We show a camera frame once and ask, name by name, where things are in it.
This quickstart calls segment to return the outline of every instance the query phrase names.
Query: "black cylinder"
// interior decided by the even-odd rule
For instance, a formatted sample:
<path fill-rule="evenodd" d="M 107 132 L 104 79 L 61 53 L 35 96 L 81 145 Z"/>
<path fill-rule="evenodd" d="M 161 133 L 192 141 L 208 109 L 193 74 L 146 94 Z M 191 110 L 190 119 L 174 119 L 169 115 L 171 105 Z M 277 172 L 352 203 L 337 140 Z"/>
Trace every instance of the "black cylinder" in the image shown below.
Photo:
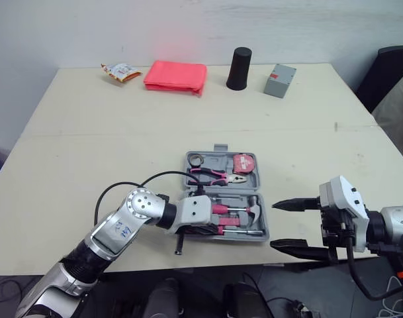
<path fill-rule="evenodd" d="M 176 218 L 176 205 L 166 203 L 161 219 L 156 224 L 163 229 L 170 229 Z"/>
<path fill-rule="evenodd" d="M 251 61 L 251 50 L 249 48 L 236 48 L 232 65 L 230 66 L 226 86 L 234 91 L 241 91 L 247 87 L 249 62 Z"/>
<path fill-rule="evenodd" d="M 371 244 L 387 242 L 386 226 L 384 217 L 377 211 L 366 211 L 369 218 L 367 225 L 366 241 Z"/>
<path fill-rule="evenodd" d="M 60 262 L 71 276 L 87 284 L 95 282 L 111 264 L 96 255 L 83 240 Z"/>

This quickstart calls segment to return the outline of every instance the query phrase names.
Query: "black cable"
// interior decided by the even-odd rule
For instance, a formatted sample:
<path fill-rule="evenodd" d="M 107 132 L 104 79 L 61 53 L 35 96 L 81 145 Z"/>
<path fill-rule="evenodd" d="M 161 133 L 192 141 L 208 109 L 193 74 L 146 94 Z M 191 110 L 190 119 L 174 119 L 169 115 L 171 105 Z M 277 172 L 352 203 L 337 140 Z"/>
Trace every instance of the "black cable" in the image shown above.
<path fill-rule="evenodd" d="M 351 318 L 353 316 L 354 299 L 355 299 L 355 292 L 356 291 L 357 291 L 357 286 L 354 286 L 353 298 L 351 299 L 351 309 L 349 310 L 349 318 Z"/>
<path fill-rule="evenodd" d="M 130 186 L 142 187 L 140 184 L 136 184 L 135 182 L 128 182 L 128 181 L 116 182 L 115 184 L 112 184 L 109 187 L 107 187 L 107 189 L 102 192 L 102 194 L 100 195 L 100 197 L 97 200 L 97 204 L 95 205 L 94 226 L 97 225 L 97 223 L 98 223 L 98 210 L 100 208 L 100 204 L 101 204 L 101 201 L 103 200 L 104 196 L 106 195 L 107 192 L 110 191 L 110 189 L 112 189 L 116 186 L 121 186 L 122 184 L 128 184 Z"/>
<path fill-rule="evenodd" d="M 0 282 L 0 288 L 3 289 L 5 285 L 7 285 L 8 283 L 13 283 L 14 285 L 16 285 L 17 289 L 19 290 L 18 293 L 14 293 L 13 295 L 10 295 L 8 297 L 4 297 L 4 298 L 0 298 L 0 303 L 4 303 L 6 301 L 10 301 L 14 298 L 16 298 L 18 295 L 20 296 L 20 301 L 22 301 L 23 299 L 23 290 L 22 290 L 22 286 L 16 281 L 16 280 L 3 280 L 2 282 Z"/>
<path fill-rule="evenodd" d="M 159 174 L 155 174 L 154 176 L 149 177 L 146 181 L 142 182 L 142 184 L 137 184 L 135 182 L 128 182 L 128 181 L 116 182 L 115 184 L 110 185 L 106 190 L 104 190 L 102 192 L 102 194 L 100 195 L 100 197 L 98 198 L 97 204 L 95 205 L 95 211 L 94 211 L 94 226 L 97 225 L 97 223 L 98 223 L 98 212 L 99 212 L 101 201 L 103 200 L 105 194 L 110 191 L 110 189 L 112 189 L 116 186 L 121 186 L 122 184 L 128 184 L 128 185 L 136 186 L 136 187 L 144 187 L 151 180 L 153 180 L 157 177 L 160 177 L 160 176 L 164 176 L 165 174 L 181 174 L 183 176 L 187 176 L 189 178 L 194 179 L 197 183 L 200 183 L 200 180 L 197 177 L 193 176 L 192 174 L 187 174 L 186 172 L 182 172 L 182 171 L 160 172 Z"/>
<path fill-rule="evenodd" d="M 274 300 L 278 300 L 278 299 L 284 299 L 286 301 L 289 301 L 290 303 L 294 303 L 294 301 L 292 299 L 289 299 L 286 297 L 274 297 L 274 298 L 268 299 L 266 302 L 269 303 L 270 301 L 274 301 Z"/>
<path fill-rule="evenodd" d="M 200 183 L 200 180 L 192 174 L 188 174 L 188 173 L 182 172 L 182 171 L 165 171 L 165 172 L 160 172 L 159 174 L 155 174 L 152 177 L 149 177 L 146 181 L 141 183 L 141 186 L 144 187 L 151 180 L 153 180 L 157 177 L 160 177 L 160 176 L 164 176 L 165 174 L 181 174 L 182 176 L 190 177 L 191 179 L 195 180 L 198 184 Z"/>
<path fill-rule="evenodd" d="M 13 278 L 16 276 L 10 276 L 8 278 L 3 278 L 0 280 L 0 294 L 1 294 L 1 298 L 0 298 L 0 303 L 5 303 L 6 301 L 10 301 L 14 298 L 16 298 L 17 296 L 20 296 L 20 301 L 22 301 L 23 299 L 23 292 L 26 291 L 27 287 L 29 287 L 29 285 L 31 285 L 31 283 L 33 283 L 33 281 L 35 281 L 36 279 L 38 279 L 37 277 L 33 277 L 28 283 L 26 283 L 25 286 L 21 286 L 20 283 L 17 280 L 14 280 Z M 17 289 L 19 290 L 18 293 L 14 293 L 13 295 L 10 295 L 8 297 L 5 297 L 3 295 L 3 288 L 8 284 L 8 283 L 13 283 L 14 285 L 16 285 Z"/>
<path fill-rule="evenodd" d="M 251 275 L 248 274 L 247 272 L 243 272 L 243 273 L 242 273 L 242 278 L 244 278 L 244 275 L 246 275 L 246 276 L 254 283 L 254 286 L 255 286 L 256 290 L 259 292 L 260 297 L 261 297 L 261 299 L 263 300 L 263 303 L 265 304 L 265 307 L 267 308 L 267 310 L 268 310 L 269 313 L 270 313 L 270 316 L 271 316 L 271 317 L 274 317 L 273 314 L 272 314 L 272 311 L 270 310 L 270 308 L 269 308 L 269 306 L 268 306 L 268 304 L 267 304 L 267 301 L 266 301 L 266 299 L 265 299 L 265 296 L 264 296 L 263 293 L 261 292 L 261 290 L 260 290 L 259 286 L 257 285 L 257 282 L 254 280 L 253 276 L 251 276 Z"/>
<path fill-rule="evenodd" d="M 353 238 L 347 237 L 345 240 L 345 244 L 347 247 L 347 261 L 348 261 L 349 273 L 351 274 L 351 277 L 353 278 L 354 282 L 357 284 L 357 286 L 363 292 L 363 294 L 366 296 L 367 299 L 372 300 L 372 301 L 382 300 L 384 298 L 388 298 L 392 295 L 395 295 L 396 293 L 400 293 L 403 291 L 403 285 L 402 285 L 400 287 L 394 288 L 393 290 L 390 290 L 381 295 L 371 295 L 371 293 L 368 291 L 366 286 L 361 281 L 361 279 L 355 269 L 354 253 L 353 253 Z"/>

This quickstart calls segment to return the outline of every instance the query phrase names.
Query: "screwdriver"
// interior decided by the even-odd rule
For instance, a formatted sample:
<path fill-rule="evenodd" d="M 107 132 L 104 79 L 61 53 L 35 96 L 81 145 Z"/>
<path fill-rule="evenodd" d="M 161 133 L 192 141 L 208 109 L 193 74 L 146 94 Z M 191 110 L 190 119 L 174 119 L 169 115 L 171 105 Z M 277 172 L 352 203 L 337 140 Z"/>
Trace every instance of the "screwdriver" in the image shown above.
<path fill-rule="evenodd" d="M 220 201 L 220 200 L 242 200 L 241 197 L 209 197 L 212 201 Z"/>
<path fill-rule="evenodd" d="M 212 211 L 213 211 L 213 214 L 228 214 L 229 212 L 232 212 L 232 211 L 249 212 L 249 207 L 239 208 L 239 207 L 228 207 L 223 204 L 213 204 Z"/>
<path fill-rule="evenodd" d="M 224 230 L 223 227 L 219 226 L 217 230 L 218 235 L 224 235 L 224 233 L 240 233 L 251 235 L 253 237 L 262 237 L 265 233 L 260 230 Z"/>

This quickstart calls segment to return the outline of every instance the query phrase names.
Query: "black chair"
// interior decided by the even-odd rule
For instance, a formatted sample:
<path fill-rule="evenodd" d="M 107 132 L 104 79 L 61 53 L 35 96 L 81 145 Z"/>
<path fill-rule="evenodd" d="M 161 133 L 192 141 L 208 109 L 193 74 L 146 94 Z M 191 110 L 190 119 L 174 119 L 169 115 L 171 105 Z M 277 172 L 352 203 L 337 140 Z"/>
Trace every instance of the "black chair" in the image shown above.
<path fill-rule="evenodd" d="M 381 48 L 355 94 L 372 113 L 402 77 L 403 46 Z"/>

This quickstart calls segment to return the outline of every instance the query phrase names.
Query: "white wall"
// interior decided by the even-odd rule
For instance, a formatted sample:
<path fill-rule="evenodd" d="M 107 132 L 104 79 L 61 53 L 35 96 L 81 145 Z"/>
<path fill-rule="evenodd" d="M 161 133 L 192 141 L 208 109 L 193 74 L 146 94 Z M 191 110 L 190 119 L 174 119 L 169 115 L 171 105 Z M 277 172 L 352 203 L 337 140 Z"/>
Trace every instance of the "white wall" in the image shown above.
<path fill-rule="evenodd" d="M 11 149 L 57 68 L 155 59 L 331 62 L 357 87 L 403 44 L 403 0 L 0 0 L 0 148 Z"/>

